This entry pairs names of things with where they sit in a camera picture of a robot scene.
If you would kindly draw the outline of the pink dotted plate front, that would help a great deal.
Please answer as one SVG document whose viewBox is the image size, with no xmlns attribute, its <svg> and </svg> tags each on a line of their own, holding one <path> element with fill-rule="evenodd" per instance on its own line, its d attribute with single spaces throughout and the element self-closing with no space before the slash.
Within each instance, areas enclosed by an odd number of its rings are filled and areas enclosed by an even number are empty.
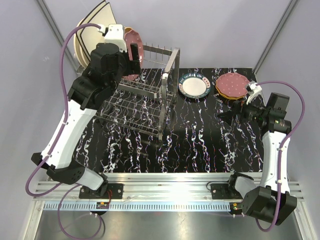
<svg viewBox="0 0 320 240">
<path fill-rule="evenodd" d="M 236 90 L 240 90 L 242 88 L 246 89 L 246 85 L 250 81 L 239 73 L 226 73 L 221 75 L 215 82 L 215 87 L 220 89 L 224 88 L 235 88 Z"/>
</svg>

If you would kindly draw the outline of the pink dotted plate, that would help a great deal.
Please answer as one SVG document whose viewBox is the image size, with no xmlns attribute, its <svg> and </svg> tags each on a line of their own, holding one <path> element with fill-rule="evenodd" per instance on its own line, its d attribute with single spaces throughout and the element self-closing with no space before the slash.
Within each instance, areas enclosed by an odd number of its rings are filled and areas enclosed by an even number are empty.
<svg viewBox="0 0 320 240">
<path fill-rule="evenodd" d="M 246 89 L 246 85 L 250 81 L 239 73 L 226 73 L 221 75 L 215 82 L 215 87 L 220 89 L 224 88 L 235 88 L 236 90 L 240 90 L 242 88 Z"/>
<path fill-rule="evenodd" d="M 144 59 L 144 48 L 143 48 L 143 42 L 139 33 L 132 29 L 129 33 L 124 34 L 124 40 L 126 42 L 129 59 L 131 58 L 130 44 L 138 44 L 139 55 L 140 55 L 140 65 L 142 66 L 143 59 Z"/>
</svg>

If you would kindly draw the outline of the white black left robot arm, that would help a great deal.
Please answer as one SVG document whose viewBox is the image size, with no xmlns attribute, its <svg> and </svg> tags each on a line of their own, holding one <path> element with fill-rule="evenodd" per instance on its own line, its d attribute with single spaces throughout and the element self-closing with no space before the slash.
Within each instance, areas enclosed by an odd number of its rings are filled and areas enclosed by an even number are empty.
<svg viewBox="0 0 320 240">
<path fill-rule="evenodd" d="M 90 63 L 77 77 L 67 94 L 67 109 L 49 144 L 31 160 L 58 184 L 79 184 L 97 199 L 107 195 L 105 176 L 73 159 L 74 149 L 87 124 L 102 103 L 111 97 L 124 76 L 141 73 L 143 44 L 130 43 L 127 52 L 113 43 L 98 43 Z"/>
</svg>

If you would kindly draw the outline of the orange dotted plate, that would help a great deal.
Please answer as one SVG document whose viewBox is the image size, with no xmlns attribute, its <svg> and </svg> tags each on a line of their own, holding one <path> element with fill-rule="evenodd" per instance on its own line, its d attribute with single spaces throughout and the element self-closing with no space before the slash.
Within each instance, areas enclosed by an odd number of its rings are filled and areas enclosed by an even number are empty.
<svg viewBox="0 0 320 240">
<path fill-rule="evenodd" d="M 245 97 L 248 91 L 245 88 L 237 90 L 235 88 L 218 88 L 215 87 L 217 92 L 224 98 L 228 100 L 239 100 Z"/>
</svg>

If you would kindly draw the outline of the yellow round plate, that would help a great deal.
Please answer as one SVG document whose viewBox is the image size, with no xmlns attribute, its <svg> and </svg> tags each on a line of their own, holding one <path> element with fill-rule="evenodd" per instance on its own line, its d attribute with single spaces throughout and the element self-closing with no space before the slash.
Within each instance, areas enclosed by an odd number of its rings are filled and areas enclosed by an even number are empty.
<svg viewBox="0 0 320 240">
<path fill-rule="evenodd" d="M 125 27 L 124 28 L 124 33 L 127 34 L 129 33 L 130 31 L 132 31 L 133 29 L 131 27 Z"/>
</svg>

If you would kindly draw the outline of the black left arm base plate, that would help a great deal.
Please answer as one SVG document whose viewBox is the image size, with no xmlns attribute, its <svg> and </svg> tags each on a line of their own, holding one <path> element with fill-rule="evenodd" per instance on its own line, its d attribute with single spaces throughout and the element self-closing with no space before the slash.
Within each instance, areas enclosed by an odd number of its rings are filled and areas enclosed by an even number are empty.
<svg viewBox="0 0 320 240">
<path fill-rule="evenodd" d="M 80 199 L 111 199 L 120 200 L 123 197 L 124 184 L 122 183 L 107 183 L 103 184 L 97 190 L 92 190 L 87 186 L 82 186 L 79 192 Z"/>
</svg>

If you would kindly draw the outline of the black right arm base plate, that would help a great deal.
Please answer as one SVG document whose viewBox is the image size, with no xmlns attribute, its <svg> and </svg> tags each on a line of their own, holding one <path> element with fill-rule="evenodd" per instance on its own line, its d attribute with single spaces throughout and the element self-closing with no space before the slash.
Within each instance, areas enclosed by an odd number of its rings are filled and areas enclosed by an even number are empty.
<svg viewBox="0 0 320 240">
<path fill-rule="evenodd" d="M 239 192 L 229 187 L 228 183 L 211 183 L 211 198 L 213 200 L 241 200 Z"/>
</svg>

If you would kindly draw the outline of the white plate teal rim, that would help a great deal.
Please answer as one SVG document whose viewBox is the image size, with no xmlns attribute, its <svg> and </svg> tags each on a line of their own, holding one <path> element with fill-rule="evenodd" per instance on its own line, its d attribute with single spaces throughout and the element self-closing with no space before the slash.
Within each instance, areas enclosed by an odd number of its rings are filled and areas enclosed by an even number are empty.
<svg viewBox="0 0 320 240">
<path fill-rule="evenodd" d="M 211 82 L 200 73 L 187 73 L 179 78 L 178 89 L 187 98 L 200 99 L 211 91 Z"/>
</svg>

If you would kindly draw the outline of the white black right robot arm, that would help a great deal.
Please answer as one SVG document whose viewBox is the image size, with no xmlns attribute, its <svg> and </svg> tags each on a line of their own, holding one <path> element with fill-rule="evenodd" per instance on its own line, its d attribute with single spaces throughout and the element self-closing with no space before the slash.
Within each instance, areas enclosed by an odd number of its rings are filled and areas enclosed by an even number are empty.
<svg viewBox="0 0 320 240">
<path fill-rule="evenodd" d="M 235 117 L 258 123 L 262 134 L 263 168 L 259 185 L 246 174 L 233 173 L 226 186 L 229 197 L 242 197 L 244 215 L 279 226 L 297 207 L 290 194 L 287 177 L 287 155 L 292 123 L 286 120 L 289 96 L 271 93 L 266 106 L 257 107 L 236 100 L 231 109 L 218 115 L 232 124 Z"/>
</svg>

